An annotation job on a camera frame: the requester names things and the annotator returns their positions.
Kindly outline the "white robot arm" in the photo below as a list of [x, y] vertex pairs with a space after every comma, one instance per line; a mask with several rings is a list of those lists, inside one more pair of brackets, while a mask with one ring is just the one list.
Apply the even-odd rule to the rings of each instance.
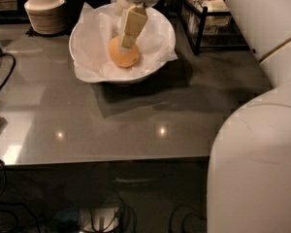
[[207, 233], [291, 233], [291, 0], [224, 0], [272, 87], [210, 153]]

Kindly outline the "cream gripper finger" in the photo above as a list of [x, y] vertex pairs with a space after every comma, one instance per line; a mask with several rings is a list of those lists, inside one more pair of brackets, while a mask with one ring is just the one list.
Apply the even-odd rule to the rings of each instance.
[[146, 8], [143, 6], [132, 5], [124, 10], [119, 33], [119, 49], [122, 52], [128, 53], [136, 45], [147, 19]]
[[121, 17], [124, 10], [131, 7], [132, 3], [127, 0], [117, 0], [114, 4], [114, 14]]

